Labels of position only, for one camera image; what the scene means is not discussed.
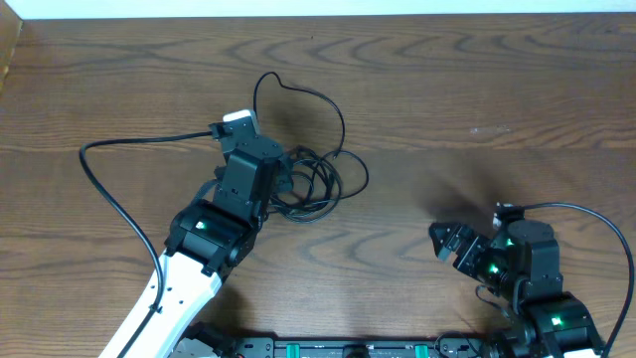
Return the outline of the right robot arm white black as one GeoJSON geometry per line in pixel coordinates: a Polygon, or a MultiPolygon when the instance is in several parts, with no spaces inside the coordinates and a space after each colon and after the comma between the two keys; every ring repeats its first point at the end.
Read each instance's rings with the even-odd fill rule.
{"type": "Polygon", "coordinates": [[[491,334],[483,357],[598,357],[604,349],[585,305],[563,290],[553,228],[539,221],[503,223],[488,238],[460,223],[433,223],[436,256],[508,302],[496,305],[511,327],[491,334]]]}

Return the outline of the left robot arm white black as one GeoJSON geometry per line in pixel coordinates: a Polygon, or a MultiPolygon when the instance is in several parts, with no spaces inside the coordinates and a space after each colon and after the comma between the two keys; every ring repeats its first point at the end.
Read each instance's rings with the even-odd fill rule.
{"type": "Polygon", "coordinates": [[[212,200],[193,201],[170,225],[165,251],[104,357],[167,357],[233,268],[251,251],[282,167],[280,144],[225,138],[227,164],[212,200]]]}

